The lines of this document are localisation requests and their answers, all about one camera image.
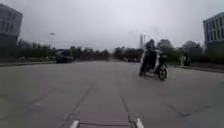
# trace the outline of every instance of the window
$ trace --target window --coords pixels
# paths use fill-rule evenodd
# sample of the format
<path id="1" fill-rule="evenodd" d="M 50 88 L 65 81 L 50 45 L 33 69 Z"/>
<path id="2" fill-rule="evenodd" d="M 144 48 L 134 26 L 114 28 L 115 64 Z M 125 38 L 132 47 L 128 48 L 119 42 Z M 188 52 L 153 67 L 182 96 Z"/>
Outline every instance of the window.
<path id="1" fill-rule="evenodd" d="M 208 23 L 205 23 L 206 24 L 206 31 L 208 31 L 209 27 L 208 27 Z"/>
<path id="2" fill-rule="evenodd" d="M 216 37 L 217 37 L 217 36 L 216 36 L 216 31 L 214 31 L 214 40 L 217 39 Z"/>
<path id="3" fill-rule="evenodd" d="M 212 28 L 215 29 L 215 21 L 212 21 Z"/>
<path id="4" fill-rule="evenodd" d="M 212 33 L 212 32 L 210 32 L 210 35 L 211 35 L 211 40 L 213 40 L 213 33 Z"/>
<path id="5" fill-rule="evenodd" d="M 11 13 L 9 12 L 8 21 L 10 21 L 10 18 L 11 18 Z"/>
<path id="6" fill-rule="evenodd" d="M 4 29 L 5 29 L 5 22 L 3 21 L 2 22 L 2 31 L 4 31 Z"/>
<path id="7" fill-rule="evenodd" d="M 8 29 L 9 29 L 9 23 L 6 23 L 5 32 L 8 32 Z"/>
<path id="8" fill-rule="evenodd" d="M 209 41 L 210 40 L 209 32 L 207 31 L 206 33 L 207 33 L 207 39 L 206 40 Z"/>
<path id="9" fill-rule="evenodd" d="M 219 21 L 218 21 L 218 19 L 215 20 L 215 26 L 216 26 L 216 28 L 219 28 Z"/>
<path id="10" fill-rule="evenodd" d="M 224 39 L 224 29 L 221 30 L 222 38 Z"/>
<path id="11" fill-rule="evenodd" d="M 10 31 L 13 32 L 13 25 L 11 24 Z"/>
<path id="12" fill-rule="evenodd" d="M 14 23 L 14 21 L 15 21 L 15 16 L 12 17 L 12 23 Z"/>
<path id="13" fill-rule="evenodd" d="M 220 27 L 222 27 L 222 18 L 219 18 Z"/>
<path id="14" fill-rule="evenodd" d="M 220 31 L 217 30 L 217 38 L 220 39 Z"/>

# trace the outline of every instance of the building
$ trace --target building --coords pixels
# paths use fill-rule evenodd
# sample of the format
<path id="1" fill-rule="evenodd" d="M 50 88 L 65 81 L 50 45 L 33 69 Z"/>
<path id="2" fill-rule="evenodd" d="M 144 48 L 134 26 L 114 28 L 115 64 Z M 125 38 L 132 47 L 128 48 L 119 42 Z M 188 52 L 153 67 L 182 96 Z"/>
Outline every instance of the building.
<path id="1" fill-rule="evenodd" d="M 206 52 L 224 54 L 224 12 L 203 21 Z"/>
<path id="2" fill-rule="evenodd" d="M 22 13 L 0 4 L 0 47 L 16 46 L 22 17 Z"/>
<path id="3" fill-rule="evenodd" d="M 145 43 L 145 35 L 141 34 L 140 35 L 140 45 L 139 45 L 140 49 L 144 49 L 144 43 Z"/>

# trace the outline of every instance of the sidewalk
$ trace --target sidewalk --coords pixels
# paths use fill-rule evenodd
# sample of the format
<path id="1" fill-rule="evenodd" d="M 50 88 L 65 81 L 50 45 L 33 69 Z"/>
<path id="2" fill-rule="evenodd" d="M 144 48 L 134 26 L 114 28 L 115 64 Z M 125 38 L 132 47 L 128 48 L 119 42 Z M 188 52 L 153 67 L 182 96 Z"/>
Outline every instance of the sidewalk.
<path id="1" fill-rule="evenodd" d="M 54 63 L 53 61 L 47 61 L 47 62 L 0 63 L 0 67 L 37 65 L 37 64 L 53 64 L 53 63 Z"/>
<path id="2" fill-rule="evenodd" d="M 191 67 L 191 66 L 175 66 L 177 68 L 183 68 L 183 69 L 193 69 L 193 70 L 200 70 L 200 71 L 206 71 L 206 72 L 217 72 L 217 73 L 224 73 L 224 70 L 222 69 L 212 69 L 212 68 L 201 68 L 201 67 Z"/>

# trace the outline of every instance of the rear wheel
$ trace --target rear wheel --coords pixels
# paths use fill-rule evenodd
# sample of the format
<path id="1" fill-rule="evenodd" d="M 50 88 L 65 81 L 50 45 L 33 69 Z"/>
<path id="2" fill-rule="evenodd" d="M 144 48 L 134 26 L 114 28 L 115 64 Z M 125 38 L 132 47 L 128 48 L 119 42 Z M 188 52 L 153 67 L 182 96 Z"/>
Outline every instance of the rear wheel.
<path id="1" fill-rule="evenodd" d="M 158 77 L 160 80 L 165 80 L 167 78 L 167 71 L 166 69 L 159 69 Z"/>

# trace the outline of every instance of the helmet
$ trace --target helmet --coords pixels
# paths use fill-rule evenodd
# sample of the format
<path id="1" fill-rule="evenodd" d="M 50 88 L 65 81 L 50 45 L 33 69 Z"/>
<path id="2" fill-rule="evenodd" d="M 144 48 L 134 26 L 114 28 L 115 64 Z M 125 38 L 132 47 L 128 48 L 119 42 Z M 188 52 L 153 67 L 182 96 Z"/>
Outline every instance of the helmet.
<path id="1" fill-rule="evenodd" d="M 145 48 L 146 49 L 151 49 L 155 47 L 155 41 L 153 39 L 149 40 L 146 44 L 145 44 Z"/>

